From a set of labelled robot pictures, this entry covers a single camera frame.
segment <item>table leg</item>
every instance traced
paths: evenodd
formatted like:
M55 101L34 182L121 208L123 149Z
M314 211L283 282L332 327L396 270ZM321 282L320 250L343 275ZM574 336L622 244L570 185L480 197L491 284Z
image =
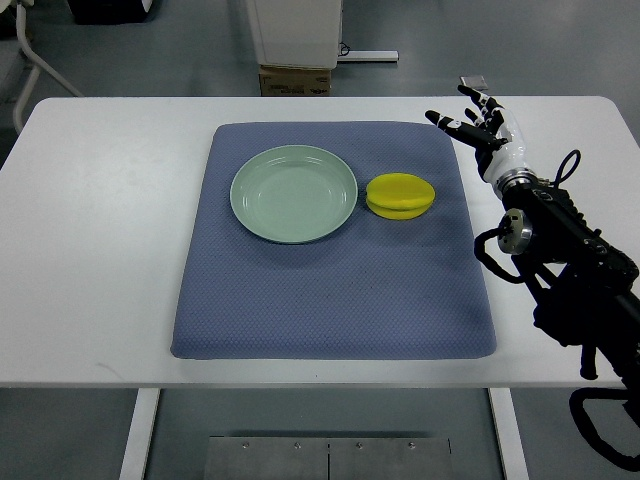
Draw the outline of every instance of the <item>table leg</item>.
M505 480L528 480L527 464L520 441L516 412L508 388L490 388L489 399L498 437Z
M159 388L138 389L136 406L131 417L127 448L120 470L120 480L142 480L144 478L159 397Z

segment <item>blue mat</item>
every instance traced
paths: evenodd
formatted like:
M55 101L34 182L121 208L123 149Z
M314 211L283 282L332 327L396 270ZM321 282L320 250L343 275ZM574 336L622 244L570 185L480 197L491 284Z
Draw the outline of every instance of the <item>blue mat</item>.
M235 218L229 188L254 155L324 148L353 170L347 222L312 243L263 240ZM409 221L374 215L364 189L406 172L436 190ZM451 140L400 122L245 123L220 127L202 184L171 351L179 358L478 358L495 335Z

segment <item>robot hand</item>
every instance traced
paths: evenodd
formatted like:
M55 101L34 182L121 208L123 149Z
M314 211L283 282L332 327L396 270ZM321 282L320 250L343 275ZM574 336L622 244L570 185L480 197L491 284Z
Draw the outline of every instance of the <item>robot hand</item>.
M494 98L472 88L460 85L458 91L469 96L480 109L480 116L465 110L473 125L433 110L425 116L451 138L476 149L480 177L492 185L498 198L502 199L510 186L535 181L535 173L524 160L526 146L513 113Z

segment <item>robotic arm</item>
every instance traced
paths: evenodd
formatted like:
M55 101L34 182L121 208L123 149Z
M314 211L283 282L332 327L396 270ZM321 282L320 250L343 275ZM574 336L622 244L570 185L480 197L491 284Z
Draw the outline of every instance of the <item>robotic arm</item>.
M562 346L582 346L583 378L597 378L596 350L611 363L627 390L578 390L571 411L596 451L621 468L640 471L640 455L624 456L602 441L582 405L589 398L627 399L625 409L640 428L640 300L631 292L638 267L602 239L600 230L587 226L569 193L559 187L577 168L580 152L565 158L554 181L538 178L525 162L526 146L513 114L488 95L462 85L458 90L480 109L480 115L465 111L473 125L432 110L425 115L475 148L480 177L492 185L506 210L497 228L476 238L476 257L500 278L527 286L537 303L536 327ZM574 156L573 167L563 176ZM519 276L485 253L484 244L493 237L511 255ZM564 265L560 275L549 270L549 263Z

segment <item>white table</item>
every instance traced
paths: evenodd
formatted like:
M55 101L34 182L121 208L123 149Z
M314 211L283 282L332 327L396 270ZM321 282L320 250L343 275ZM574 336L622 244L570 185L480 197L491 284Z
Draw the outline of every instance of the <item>white table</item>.
M553 178L569 151L582 151L580 168L564 186L592 228L640 260L640 226L634 221L640 218L640 150L617 108L599 97L499 100L515 112L540 176ZM488 272L498 347L486 358L194 361L169 351L200 184L218 126L428 123L428 109L461 118L467 106L465 97L42 102L0 171L0 386L153 387L141 394L150 395L155 409L157 388L185 385L583 385L580 349L562 348L533 327L528 290ZM478 177L473 150L454 145L478 234L495 227L503 209ZM510 266L497 247L492 253ZM600 384L619 384L602 358L598 369Z

